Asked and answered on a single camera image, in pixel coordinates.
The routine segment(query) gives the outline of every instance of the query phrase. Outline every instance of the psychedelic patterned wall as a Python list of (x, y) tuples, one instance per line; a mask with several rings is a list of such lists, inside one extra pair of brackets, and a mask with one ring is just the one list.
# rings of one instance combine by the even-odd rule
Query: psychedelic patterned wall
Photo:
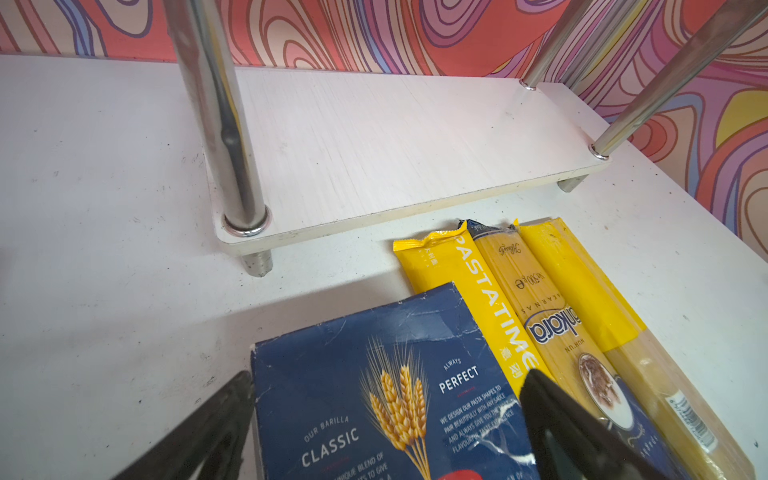
[[(560, 81), (617, 0), (594, 0)], [(519, 77), (567, 0), (218, 0), (240, 65)], [(723, 0), (638, 0), (574, 90), (609, 121)], [(632, 138), (768, 260), (768, 20)], [(158, 0), (0, 0), (0, 51), (173, 61)]]

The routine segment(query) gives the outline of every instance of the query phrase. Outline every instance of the shelf foot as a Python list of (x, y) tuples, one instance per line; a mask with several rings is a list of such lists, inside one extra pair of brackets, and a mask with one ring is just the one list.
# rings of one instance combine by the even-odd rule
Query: shelf foot
[(251, 276), (262, 277), (272, 271), (272, 250), (243, 255), (243, 265)]
[(581, 175), (580, 177), (573, 177), (573, 178), (568, 178), (566, 180), (560, 180), (558, 182), (558, 187), (560, 187), (560, 190), (563, 190), (566, 194), (569, 194), (585, 178), (587, 178), (586, 175)]

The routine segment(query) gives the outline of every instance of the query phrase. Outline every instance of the pasta package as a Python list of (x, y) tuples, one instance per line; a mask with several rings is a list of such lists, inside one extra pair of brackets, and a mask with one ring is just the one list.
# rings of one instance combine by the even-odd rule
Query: pasta package
[(515, 228), (468, 230), (555, 382), (668, 478), (690, 476)]
[(392, 249), (415, 293), (456, 285), (515, 395), (520, 396), (531, 369), (551, 376), (465, 223), (458, 230), (432, 232), (423, 240), (398, 240)]
[(547, 219), (519, 230), (688, 471), (706, 480), (755, 478), (723, 423), (565, 222)]

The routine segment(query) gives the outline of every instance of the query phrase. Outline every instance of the blue pasta box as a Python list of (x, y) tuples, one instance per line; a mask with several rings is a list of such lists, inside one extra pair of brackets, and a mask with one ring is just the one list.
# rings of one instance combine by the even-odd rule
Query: blue pasta box
[(251, 353), (268, 480), (538, 479), (520, 403), (452, 283)]

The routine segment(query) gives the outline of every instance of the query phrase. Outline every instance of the barcode sticker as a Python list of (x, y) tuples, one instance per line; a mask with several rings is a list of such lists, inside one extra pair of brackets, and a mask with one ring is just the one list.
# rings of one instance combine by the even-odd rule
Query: barcode sticker
[(690, 434), (699, 442), (701, 448), (707, 453), (712, 453), (717, 448), (717, 438), (712, 433), (712, 430), (707, 427), (707, 424), (704, 423), (704, 420), (696, 414), (694, 408), (690, 406), (685, 395), (678, 390), (674, 395), (667, 397), (667, 402), (685, 426), (688, 427)]

